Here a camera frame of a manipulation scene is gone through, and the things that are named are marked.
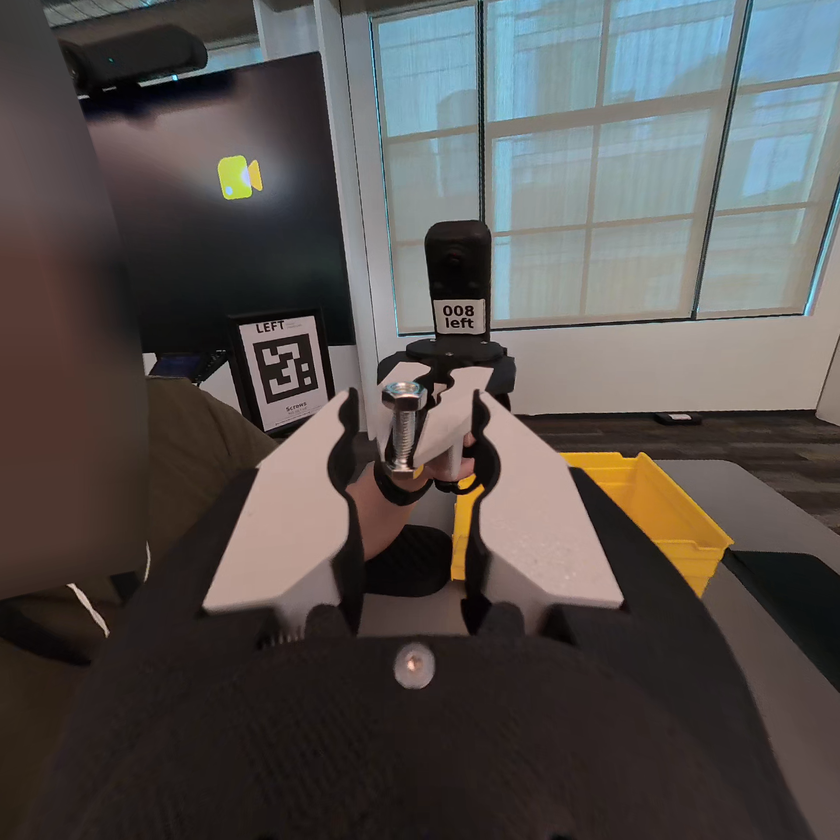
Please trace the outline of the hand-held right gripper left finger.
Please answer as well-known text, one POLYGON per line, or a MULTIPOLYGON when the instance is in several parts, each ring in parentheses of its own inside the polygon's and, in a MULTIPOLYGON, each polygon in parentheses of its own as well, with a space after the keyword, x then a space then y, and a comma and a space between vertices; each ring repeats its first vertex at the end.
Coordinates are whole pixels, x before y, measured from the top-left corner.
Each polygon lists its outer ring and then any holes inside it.
POLYGON ((259 464, 205 595, 206 613, 267 607, 291 634, 315 607, 335 606, 358 633, 364 551, 347 488, 359 420, 357 391, 342 391, 259 464))

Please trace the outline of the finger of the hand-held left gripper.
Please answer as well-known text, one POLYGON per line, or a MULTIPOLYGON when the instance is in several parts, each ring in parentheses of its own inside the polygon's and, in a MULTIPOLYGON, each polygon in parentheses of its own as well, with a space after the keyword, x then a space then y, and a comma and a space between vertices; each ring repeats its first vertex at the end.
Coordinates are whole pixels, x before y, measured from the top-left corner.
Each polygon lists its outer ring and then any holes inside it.
POLYGON ((392 409, 383 404, 382 389, 393 382, 414 382, 429 373, 430 367, 426 364, 394 364, 389 371, 377 372, 373 407, 367 412, 366 419, 369 435, 375 436, 380 459, 385 458, 392 429, 392 409))
POLYGON ((463 458, 464 438, 470 433, 475 391, 485 391, 493 370, 487 366, 454 369, 452 384, 428 410, 418 439, 418 462, 435 462, 437 480, 456 480, 463 458))

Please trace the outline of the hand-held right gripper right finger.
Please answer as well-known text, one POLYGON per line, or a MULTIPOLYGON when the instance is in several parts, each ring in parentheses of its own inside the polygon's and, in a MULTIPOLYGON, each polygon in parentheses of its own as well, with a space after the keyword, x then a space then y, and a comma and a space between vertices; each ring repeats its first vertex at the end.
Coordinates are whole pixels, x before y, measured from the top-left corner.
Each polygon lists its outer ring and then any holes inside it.
POLYGON ((623 593, 565 458, 486 392, 472 403, 475 468, 461 611, 478 634, 490 609, 511 604, 526 634, 556 605, 616 610, 623 593))

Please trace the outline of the steel hex bolt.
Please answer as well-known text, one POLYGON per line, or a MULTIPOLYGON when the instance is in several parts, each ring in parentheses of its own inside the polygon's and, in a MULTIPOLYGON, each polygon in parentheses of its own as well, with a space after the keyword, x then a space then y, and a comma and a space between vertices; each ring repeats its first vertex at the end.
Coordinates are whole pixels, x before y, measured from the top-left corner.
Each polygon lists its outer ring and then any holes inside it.
POLYGON ((413 447, 420 412, 392 411, 390 454, 385 456, 384 468, 390 478, 413 479, 413 447))

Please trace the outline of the yellow plastic bin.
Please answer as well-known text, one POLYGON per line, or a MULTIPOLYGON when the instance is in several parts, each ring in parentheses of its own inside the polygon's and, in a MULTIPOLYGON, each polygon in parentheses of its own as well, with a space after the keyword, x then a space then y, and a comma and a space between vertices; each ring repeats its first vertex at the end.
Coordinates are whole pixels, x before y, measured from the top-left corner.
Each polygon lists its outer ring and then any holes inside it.
MULTIPOLYGON (((625 458, 618 453, 558 453, 570 468, 582 469, 638 526, 697 595, 701 595, 732 540, 645 454, 625 458)), ((560 508, 539 509, 539 518, 522 515, 535 558, 552 561, 551 571, 539 572, 561 603, 614 608, 617 585, 606 581, 606 550, 600 546, 593 520, 582 500, 572 500, 573 478, 560 478, 560 489, 549 501, 560 508)))

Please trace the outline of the person's left forearm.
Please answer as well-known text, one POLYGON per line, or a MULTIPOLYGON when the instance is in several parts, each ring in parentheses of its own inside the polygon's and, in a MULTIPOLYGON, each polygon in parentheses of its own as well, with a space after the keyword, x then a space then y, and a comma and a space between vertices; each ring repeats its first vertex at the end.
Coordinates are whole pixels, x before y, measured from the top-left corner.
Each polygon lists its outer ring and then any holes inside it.
POLYGON ((388 549, 400 535, 405 524, 398 522, 393 524, 386 522, 366 521, 360 525, 360 535, 364 551, 364 562, 371 561, 388 549))

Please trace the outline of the person's left hand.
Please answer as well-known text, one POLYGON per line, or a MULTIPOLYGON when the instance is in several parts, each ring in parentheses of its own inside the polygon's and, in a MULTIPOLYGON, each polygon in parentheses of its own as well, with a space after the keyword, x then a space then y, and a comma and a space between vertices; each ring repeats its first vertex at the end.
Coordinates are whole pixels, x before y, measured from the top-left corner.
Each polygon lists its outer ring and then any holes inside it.
POLYGON ((376 462, 363 469, 360 477, 348 487, 358 512, 362 529, 400 529, 416 505, 412 493, 389 478, 377 479, 376 462))

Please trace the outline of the olive green shirt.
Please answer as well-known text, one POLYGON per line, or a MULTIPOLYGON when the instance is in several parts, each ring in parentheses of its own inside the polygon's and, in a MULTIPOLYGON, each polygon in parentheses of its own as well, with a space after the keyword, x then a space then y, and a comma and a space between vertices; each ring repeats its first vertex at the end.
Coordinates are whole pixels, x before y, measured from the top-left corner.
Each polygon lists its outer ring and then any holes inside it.
POLYGON ((240 472, 277 443, 185 379, 148 377, 149 535, 144 566, 2 600, 1 836, 39 790, 78 687, 132 593, 240 472))

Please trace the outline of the framed black-white marker sign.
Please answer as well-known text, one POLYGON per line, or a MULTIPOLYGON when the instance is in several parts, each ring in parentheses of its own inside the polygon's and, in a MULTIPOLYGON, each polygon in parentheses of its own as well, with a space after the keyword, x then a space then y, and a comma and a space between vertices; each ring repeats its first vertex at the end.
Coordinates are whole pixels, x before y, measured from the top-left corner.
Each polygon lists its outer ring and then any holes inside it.
POLYGON ((292 433, 335 396, 320 308, 227 317, 241 413, 273 438, 292 433))

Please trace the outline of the white framed window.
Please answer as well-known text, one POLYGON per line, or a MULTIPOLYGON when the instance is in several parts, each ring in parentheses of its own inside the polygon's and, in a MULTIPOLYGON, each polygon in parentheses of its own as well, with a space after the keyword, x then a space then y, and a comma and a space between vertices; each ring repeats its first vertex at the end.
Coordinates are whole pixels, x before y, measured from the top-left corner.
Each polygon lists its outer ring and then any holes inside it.
POLYGON ((494 329, 812 312, 838 214, 836 1, 437 2, 370 17, 395 327, 424 237, 492 236, 494 329))

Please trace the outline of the dark laptop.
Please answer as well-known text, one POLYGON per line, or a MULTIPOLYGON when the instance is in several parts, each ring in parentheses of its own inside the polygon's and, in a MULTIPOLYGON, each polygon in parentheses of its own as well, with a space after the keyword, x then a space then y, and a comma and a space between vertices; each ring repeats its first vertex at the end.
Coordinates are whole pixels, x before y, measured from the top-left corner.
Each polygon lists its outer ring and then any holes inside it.
POLYGON ((197 353, 158 353, 149 376, 186 379, 194 385, 206 382, 228 362, 225 350, 197 353))

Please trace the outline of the large black screen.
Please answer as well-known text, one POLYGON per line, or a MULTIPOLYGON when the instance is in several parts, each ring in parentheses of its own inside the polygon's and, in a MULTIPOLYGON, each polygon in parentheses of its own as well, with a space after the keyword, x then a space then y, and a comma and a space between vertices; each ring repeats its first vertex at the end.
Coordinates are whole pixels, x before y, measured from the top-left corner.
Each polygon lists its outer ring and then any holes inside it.
POLYGON ((80 100, 146 353, 219 350, 228 318, 318 308, 355 344, 318 51, 80 100))

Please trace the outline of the black flat mat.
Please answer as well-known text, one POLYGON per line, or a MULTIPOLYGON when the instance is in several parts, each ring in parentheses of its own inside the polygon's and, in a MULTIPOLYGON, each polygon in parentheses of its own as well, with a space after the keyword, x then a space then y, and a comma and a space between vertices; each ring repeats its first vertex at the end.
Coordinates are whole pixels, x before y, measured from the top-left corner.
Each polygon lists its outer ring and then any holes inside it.
POLYGON ((808 553, 728 549, 725 567, 839 690, 839 576, 808 553))

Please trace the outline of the black video bar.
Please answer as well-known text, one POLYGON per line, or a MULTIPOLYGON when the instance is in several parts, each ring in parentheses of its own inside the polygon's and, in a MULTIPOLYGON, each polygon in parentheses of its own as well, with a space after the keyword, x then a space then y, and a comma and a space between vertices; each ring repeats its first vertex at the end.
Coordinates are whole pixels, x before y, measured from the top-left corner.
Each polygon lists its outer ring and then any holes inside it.
POLYGON ((87 45, 60 39, 78 94, 88 95, 207 66, 204 42, 183 27, 163 24, 87 45))

